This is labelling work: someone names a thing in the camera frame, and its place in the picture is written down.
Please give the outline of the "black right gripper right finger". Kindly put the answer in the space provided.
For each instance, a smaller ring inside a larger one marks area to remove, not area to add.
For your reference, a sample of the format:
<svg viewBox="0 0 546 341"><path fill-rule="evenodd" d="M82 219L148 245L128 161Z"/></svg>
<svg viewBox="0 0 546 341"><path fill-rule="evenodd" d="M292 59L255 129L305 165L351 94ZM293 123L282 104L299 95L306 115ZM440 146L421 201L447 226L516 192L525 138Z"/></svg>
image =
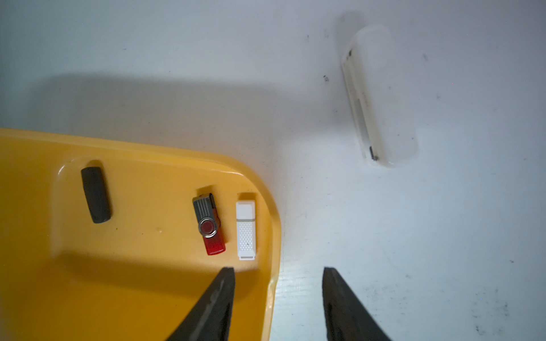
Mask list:
<svg viewBox="0 0 546 341"><path fill-rule="evenodd" d="M325 267L322 295L327 340L390 340L333 267Z"/></svg>

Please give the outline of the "white dotted usb drive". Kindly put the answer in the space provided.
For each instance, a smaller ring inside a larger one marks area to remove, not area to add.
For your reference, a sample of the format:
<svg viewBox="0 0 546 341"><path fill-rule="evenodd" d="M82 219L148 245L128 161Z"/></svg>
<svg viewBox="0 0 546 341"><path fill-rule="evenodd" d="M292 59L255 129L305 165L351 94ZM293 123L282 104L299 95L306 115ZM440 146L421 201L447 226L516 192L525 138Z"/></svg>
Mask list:
<svg viewBox="0 0 546 341"><path fill-rule="evenodd" d="M255 201L238 201L235 208L237 256L240 261L253 261L257 254Z"/></svg>

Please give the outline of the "black oval usb drive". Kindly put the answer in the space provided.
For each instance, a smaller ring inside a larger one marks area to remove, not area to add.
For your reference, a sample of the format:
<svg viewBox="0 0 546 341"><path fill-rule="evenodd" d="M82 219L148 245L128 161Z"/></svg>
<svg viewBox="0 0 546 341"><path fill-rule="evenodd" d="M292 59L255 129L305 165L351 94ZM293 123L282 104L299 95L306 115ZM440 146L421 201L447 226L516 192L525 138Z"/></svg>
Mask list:
<svg viewBox="0 0 546 341"><path fill-rule="evenodd" d="M88 210L95 224L102 224L112 217L107 182L101 167L86 167L80 171Z"/></svg>

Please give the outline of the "red black swivel usb drive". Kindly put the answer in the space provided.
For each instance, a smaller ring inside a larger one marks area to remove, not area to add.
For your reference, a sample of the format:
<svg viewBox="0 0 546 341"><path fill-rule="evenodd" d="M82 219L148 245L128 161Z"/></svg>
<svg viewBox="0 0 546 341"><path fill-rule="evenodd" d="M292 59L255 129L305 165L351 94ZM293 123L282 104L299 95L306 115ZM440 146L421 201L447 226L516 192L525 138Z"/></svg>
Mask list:
<svg viewBox="0 0 546 341"><path fill-rule="evenodd" d="M207 255L214 256L223 253L226 250L226 244L213 194L195 197L193 208L198 222L198 231L203 238Z"/></svg>

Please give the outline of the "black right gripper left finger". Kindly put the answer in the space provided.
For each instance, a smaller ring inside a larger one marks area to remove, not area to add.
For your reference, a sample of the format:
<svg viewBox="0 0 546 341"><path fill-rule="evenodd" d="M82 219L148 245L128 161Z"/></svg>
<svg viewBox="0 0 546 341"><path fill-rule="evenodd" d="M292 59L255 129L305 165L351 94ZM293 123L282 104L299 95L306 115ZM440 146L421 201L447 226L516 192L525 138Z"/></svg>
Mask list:
<svg viewBox="0 0 546 341"><path fill-rule="evenodd" d="M222 268L167 340L228 340L235 297L235 270Z"/></svg>

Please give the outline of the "yellow plastic storage box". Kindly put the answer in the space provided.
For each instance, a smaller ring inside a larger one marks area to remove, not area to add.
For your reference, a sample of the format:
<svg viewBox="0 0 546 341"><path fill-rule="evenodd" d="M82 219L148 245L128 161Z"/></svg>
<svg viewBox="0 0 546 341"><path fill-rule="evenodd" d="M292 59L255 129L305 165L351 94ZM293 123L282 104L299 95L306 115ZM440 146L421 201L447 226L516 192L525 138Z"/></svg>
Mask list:
<svg viewBox="0 0 546 341"><path fill-rule="evenodd" d="M95 224L80 171L101 167L112 217ZM212 193L226 250L206 253L193 199ZM257 254L237 256L236 203L256 204ZM1 131L1 339L165 340L223 267L231 340L268 340L281 222L267 186L218 154Z"/></svg>

